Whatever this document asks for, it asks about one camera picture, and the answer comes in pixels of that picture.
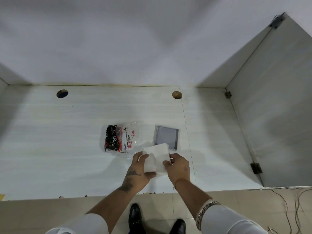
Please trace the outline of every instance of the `metal bracket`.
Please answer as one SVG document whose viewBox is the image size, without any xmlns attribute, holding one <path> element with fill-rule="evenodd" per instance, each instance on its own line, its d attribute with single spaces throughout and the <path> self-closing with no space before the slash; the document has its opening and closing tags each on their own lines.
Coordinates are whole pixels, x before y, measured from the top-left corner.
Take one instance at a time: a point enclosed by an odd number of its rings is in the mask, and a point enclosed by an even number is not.
<svg viewBox="0 0 312 234">
<path fill-rule="evenodd" d="M 250 166 L 252 167 L 252 171 L 254 174 L 261 174 L 262 169 L 259 165 L 259 163 L 251 163 Z"/>
<path fill-rule="evenodd" d="M 277 29 L 281 25 L 281 23 L 285 20 L 284 14 L 285 12 L 281 15 L 276 15 L 272 20 L 272 22 L 270 23 L 269 27 L 271 27 L 274 30 Z"/>
<path fill-rule="evenodd" d="M 225 95 L 226 98 L 231 98 L 232 97 L 231 91 L 228 91 L 228 92 L 224 93 L 224 95 Z"/>
</svg>

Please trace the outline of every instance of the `hand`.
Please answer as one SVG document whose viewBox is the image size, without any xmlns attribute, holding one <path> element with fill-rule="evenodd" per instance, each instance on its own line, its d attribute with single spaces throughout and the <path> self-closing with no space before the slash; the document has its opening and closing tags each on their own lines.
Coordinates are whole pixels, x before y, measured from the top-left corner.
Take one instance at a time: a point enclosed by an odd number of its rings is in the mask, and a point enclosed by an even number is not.
<svg viewBox="0 0 312 234">
<path fill-rule="evenodd" d="M 142 152 L 136 153 L 133 156 L 132 164 L 118 190 L 125 191 L 126 193 L 132 192 L 135 195 L 149 183 L 150 179 L 156 177 L 156 173 L 144 173 L 144 163 L 148 156 L 148 154 L 142 155 Z"/>
<path fill-rule="evenodd" d="M 175 186 L 180 179 L 191 181 L 189 161 L 177 153 L 170 154 L 170 157 L 173 158 L 172 164 L 169 161 L 163 161 L 163 165 L 172 184 Z"/>
</svg>

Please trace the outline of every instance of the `person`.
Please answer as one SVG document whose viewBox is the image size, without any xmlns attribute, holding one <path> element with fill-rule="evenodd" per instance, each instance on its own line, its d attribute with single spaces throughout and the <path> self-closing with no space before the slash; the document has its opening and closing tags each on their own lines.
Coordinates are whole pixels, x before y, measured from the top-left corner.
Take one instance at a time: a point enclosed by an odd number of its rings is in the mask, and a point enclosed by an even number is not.
<svg viewBox="0 0 312 234">
<path fill-rule="evenodd" d="M 144 173 L 148 154 L 133 156 L 122 185 L 95 205 L 84 216 L 72 219 L 46 234 L 100 234 L 111 233 L 132 198 L 156 176 Z M 189 162 L 177 153 L 171 154 L 171 162 L 163 161 L 168 177 L 185 202 L 203 234 L 264 234 L 268 233 L 257 223 L 219 204 L 208 194 L 191 183 Z M 145 234 L 140 208 L 133 204 L 129 215 L 129 234 Z M 170 234 L 185 234 L 186 226 L 178 219 Z"/>
</svg>

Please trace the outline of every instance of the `tattoo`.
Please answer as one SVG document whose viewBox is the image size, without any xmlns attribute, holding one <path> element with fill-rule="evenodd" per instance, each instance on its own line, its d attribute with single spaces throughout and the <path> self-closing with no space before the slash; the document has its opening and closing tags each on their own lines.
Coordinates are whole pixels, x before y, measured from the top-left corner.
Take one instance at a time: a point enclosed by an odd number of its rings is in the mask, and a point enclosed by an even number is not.
<svg viewBox="0 0 312 234">
<path fill-rule="evenodd" d="M 130 168 L 129 168 L 129 171 L 128 171 L 127 174 L 126 174 L 126 177 L 127 177 L 127 176 L 132 176 L 132 175 L 141 176 L 141 173 L 138 174 L 138 173 L 135 171 L 135 169 L 132 169 L 132 167 L 130 167 Z"/>
<path fill-rule="evenodd" d="M 117 190 L 121 190 L 128 193 L 132 187 L 133 185 L 131 184 L 131 178 L 126 176 L 121 187 L 119 187 Z"/>
</svg>

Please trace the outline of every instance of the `white shirt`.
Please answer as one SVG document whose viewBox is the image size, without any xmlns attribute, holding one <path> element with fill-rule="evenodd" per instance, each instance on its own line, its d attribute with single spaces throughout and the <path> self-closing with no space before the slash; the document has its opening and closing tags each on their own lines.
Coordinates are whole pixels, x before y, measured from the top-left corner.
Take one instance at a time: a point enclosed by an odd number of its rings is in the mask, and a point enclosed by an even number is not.
<svg viewBox="0 0 312 234">
<path fill-rule="evenodd" d="M 267 234 L 254 221 L 223 206 L 213 205 L 205 212 L 201 225 L 203 234 Z M 108 234 L 105 220 L 94 213 L 72 219 L 46 234 Z"/>
</svg>

